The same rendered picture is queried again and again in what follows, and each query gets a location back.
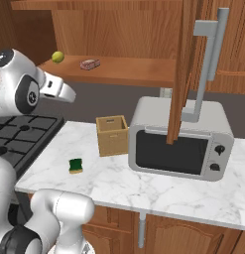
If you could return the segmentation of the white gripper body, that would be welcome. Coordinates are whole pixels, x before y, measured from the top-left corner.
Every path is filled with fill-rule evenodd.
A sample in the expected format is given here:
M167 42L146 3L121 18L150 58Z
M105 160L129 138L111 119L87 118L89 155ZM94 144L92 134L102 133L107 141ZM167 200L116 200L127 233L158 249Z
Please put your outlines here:
M66 83L61 85L58 99L63 102L74 103L76 98L75 91Z

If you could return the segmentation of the pink bar soap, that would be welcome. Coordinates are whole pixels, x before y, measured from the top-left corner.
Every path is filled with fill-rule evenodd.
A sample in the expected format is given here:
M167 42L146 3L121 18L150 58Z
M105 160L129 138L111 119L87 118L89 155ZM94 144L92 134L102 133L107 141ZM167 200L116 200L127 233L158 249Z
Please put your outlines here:
M85 70L91 70L100 66L100 60L85 60L80 63L80 68Z

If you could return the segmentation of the open wooden cabinet door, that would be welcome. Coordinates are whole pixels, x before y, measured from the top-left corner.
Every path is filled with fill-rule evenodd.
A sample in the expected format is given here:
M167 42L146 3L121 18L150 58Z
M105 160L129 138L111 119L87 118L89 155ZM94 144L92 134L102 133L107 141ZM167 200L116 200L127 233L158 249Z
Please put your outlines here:
M181 128L182 111L188 95L190 68L193 64L193 28L196 19L201 18L205 0L183 0L179 48L176 60L175 83L172 93L168 136L166 143L173 145Z

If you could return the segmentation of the wooden base cabinet door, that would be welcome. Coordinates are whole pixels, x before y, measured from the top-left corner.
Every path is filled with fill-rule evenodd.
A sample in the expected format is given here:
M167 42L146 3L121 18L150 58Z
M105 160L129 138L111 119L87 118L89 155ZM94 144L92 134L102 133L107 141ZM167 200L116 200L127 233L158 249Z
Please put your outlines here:
M245 254L245 230L148 215L146 254Z
M97 205L82 230L96 254L134 254L138 218L138 212Z

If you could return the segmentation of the yellow-green lime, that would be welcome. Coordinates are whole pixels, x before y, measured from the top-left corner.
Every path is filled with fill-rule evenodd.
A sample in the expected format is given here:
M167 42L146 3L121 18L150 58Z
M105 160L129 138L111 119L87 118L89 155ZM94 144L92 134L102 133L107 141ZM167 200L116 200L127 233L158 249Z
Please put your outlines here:
M52 54L52 61L56 64L59 64L63 61L64 54L62 52L54 52Z

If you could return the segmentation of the black gas hob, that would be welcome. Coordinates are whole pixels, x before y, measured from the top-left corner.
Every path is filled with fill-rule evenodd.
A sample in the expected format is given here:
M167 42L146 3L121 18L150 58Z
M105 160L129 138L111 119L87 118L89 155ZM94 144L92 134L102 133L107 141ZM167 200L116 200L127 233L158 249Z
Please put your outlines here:
M25 115L0 118L0 157L22 177L64 124L62 117Z

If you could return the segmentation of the light wooden box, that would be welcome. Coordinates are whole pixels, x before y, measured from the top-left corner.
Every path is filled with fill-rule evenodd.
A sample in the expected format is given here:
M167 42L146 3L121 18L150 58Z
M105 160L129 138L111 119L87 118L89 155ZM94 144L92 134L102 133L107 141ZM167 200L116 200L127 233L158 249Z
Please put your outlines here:
M101 157L128 153L128 126L123 115L97 117L96 132Z

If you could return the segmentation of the grey microwave oven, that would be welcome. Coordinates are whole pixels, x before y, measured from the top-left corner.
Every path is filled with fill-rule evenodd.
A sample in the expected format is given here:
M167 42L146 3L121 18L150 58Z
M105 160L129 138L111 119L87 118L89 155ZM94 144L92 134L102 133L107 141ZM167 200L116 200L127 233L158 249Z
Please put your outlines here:
M171 101L139 99L129 128L129 167L138 172L216 182L223 178L234 136L222 105L204 101L199 120L184 122L167 143Z

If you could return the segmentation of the wooden wall cabinet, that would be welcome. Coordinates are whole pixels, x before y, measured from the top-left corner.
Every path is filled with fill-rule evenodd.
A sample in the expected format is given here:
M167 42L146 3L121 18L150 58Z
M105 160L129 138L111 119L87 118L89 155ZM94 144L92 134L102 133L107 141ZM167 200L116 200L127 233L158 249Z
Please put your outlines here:
M57 49L41 68L66 81L172 87L183 0L14 0L13 10L48 11ZM100 60L85 70L80 63Z

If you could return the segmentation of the white wall socket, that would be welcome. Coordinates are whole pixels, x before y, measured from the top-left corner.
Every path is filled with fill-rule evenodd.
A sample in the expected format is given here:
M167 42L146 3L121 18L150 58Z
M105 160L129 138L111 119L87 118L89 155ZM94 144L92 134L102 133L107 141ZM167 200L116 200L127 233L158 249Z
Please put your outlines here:
M173 90L171 88L160 88L160 96L165 98L171 98L172 97Z

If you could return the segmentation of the closed wooden wall cabinet door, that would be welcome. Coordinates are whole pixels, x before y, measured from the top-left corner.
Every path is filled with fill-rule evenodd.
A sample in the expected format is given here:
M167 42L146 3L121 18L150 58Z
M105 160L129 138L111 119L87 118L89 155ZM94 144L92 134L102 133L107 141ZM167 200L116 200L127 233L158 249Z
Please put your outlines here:
M191 26L195 20L216 20L218 8L228 8L229 16L215 79L205 90L245 94L245 0L184 0Z

